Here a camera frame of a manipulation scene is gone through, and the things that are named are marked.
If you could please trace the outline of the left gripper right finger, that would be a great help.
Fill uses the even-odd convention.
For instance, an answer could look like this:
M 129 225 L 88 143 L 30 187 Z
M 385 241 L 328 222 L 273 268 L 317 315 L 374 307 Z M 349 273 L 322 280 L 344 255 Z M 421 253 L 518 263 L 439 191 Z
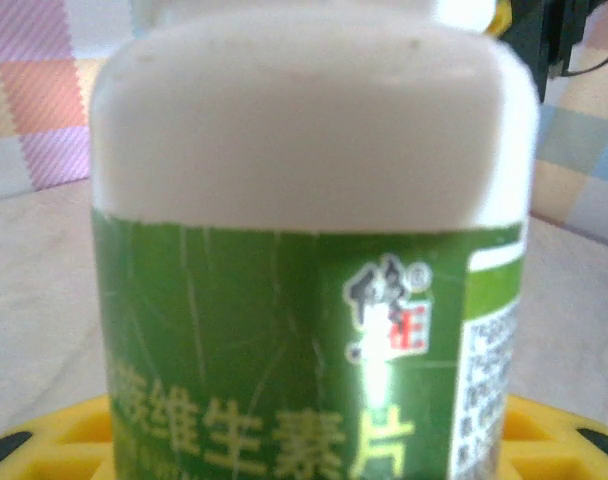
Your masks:
M 498 480 L 608 480 L 608 426 L 511 395 Z

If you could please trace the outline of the white pill bottle green label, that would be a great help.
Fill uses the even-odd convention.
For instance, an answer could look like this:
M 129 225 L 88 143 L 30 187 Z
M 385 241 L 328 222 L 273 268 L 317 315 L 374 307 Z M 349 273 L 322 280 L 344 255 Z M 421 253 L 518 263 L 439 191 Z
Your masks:
M 539 99 L 499 0 L 133 0 L 89 107 L 116 480 L 498 480 Z

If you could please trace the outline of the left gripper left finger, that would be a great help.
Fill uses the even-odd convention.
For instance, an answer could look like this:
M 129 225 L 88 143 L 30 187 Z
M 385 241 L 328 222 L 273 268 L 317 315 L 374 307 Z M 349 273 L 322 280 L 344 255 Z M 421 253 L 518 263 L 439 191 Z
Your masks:
M 0 480 L 115 480 L 109 400 L 98 396 L 0 435 Z

